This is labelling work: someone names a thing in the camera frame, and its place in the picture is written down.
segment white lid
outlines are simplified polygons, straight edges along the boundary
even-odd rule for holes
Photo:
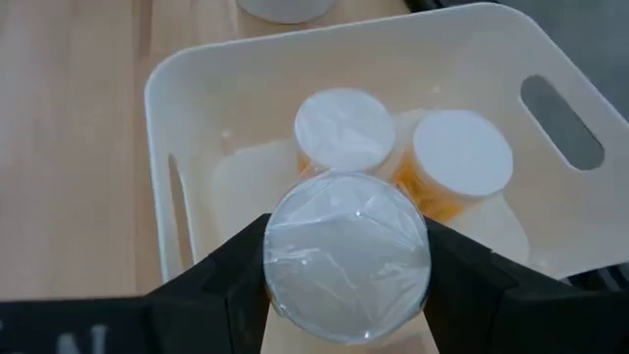
[[[310,96],[295,119],[295,137],[315,163],[336,171],[367,171],[395,144],[395,124],[370,94],[334,88]]]
[[[478,113],[444,110],[427,116],[413,136],[420,167],[449,192],[481,198],[513,174],[513,153],[502,134]]]
[[[421,309],[424,220],[391,185],[325,172],[291,191],[266,226],[264,274],[280,315],[323,339],[366,343]]]

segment white plastic bin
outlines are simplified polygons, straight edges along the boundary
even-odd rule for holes
[[[599,140],[600,167],[570,166],[525,107],[520,89],[532,75],[548,79]],[[555,278],[629,260],[628,124],[530,18],[479,4],[191,48],[157,66],[144,99],[165,280],[183,270],[169,161],[199,261],[296,181],[295,113],[310,94],[337,87],[377,96],[401,131],[418,109],[442,108],[475,110],[503,133],[513,178],[504,199],[455,222],[466,234],[492,233],[486,244],[521,252],[516,261]],[[495,217],[501,208],[511,218]],[[501,236],[510,232],[524,240]],[[424,319],[411,327],[426,346],[415,352],[433,352]],[[263,350],[365,349],[322,343],[271,314]]]

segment wooden surface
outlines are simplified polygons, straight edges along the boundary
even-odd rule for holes
[[[339,0],[281,26],[236,0],[0,0],[0,298],[159,285],[143,86],[164,57],[406,12],[402,0]]]

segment round lid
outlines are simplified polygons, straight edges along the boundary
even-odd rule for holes
[[[266,226],[264,274],[280,315],[323,339],[366,343],[416,315],[429,285],[424,220],[389,184],[325,172]]]
[[[434,182],[468,198],[502,190],[513,174],[513,153],[487,119],[466,110],[427,116],[413,136],[415,157]]]
[[[315,163],[336,171],[366,171],[395,144],[395,124],[370,94],[334,88],[310,96],[295,119],[295,137]]]

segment bin handle hole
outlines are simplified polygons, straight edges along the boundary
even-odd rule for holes
[[[568,163],[579,170],[598,168],[604,149],[592,131],[544,77],[528,77],[520,97]]]
[[[170,190],[177,224],[177,239],[179,244],[179,257],[184,269],[194,265],[193,248],[190,241],[190,228],[188,226],[188,213],[186,211],[186,199],[181,174],[177,167],[177,161],[173,155],[168,155],[168,170],[170,174]]]

